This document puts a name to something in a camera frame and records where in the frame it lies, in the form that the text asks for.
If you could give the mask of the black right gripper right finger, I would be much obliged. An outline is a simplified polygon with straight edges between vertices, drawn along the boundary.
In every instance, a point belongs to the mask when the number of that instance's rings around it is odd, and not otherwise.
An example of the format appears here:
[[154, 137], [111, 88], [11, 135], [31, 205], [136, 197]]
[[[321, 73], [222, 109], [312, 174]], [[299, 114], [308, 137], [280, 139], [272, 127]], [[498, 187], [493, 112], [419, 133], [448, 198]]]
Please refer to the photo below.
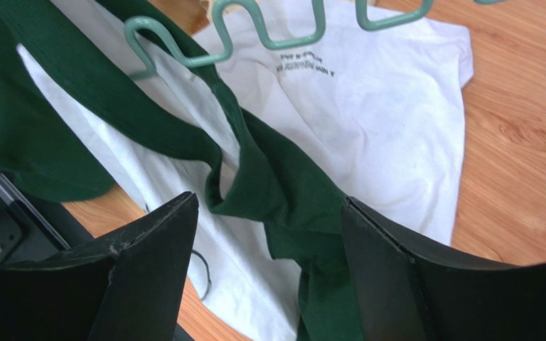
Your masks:
[[546, 340], [546, 263], [459, 251], [353, 197], [341, 226], [366, 340]]

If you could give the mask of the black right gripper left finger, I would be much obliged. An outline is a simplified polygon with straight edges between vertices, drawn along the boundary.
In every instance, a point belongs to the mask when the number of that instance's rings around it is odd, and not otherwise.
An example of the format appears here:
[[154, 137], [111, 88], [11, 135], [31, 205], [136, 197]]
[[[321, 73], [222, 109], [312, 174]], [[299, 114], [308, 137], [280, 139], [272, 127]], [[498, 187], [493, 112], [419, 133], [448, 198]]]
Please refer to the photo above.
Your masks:
[[184, 192], [72, 249], [0, 266], [0, 340], [175, 340], [198, 207]]

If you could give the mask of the green and white t-shirt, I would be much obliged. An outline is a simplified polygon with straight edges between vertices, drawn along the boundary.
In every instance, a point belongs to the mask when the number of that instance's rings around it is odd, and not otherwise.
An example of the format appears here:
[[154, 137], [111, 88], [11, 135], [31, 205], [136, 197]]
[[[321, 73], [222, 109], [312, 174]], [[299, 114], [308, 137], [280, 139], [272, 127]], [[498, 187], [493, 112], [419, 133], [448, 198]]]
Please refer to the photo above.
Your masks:
[[362, 340], [341, 203], [450, 243], [473, 53], [464, 26], [369, 33], [353, 11], [328, 2], [323, 40], [285, 51], [236, 11], [232, 57], [193, 69], [144, 31], [156, 74], [132, 80], [126, 20], [157, 20], [188, 57], [218, 46], [213, 27], [189, 36], [148, 1], [0, 1], [0, 171], [54, 202], [194, 192], [207, 265], [188, 275], [212, 313], [253, 340]]

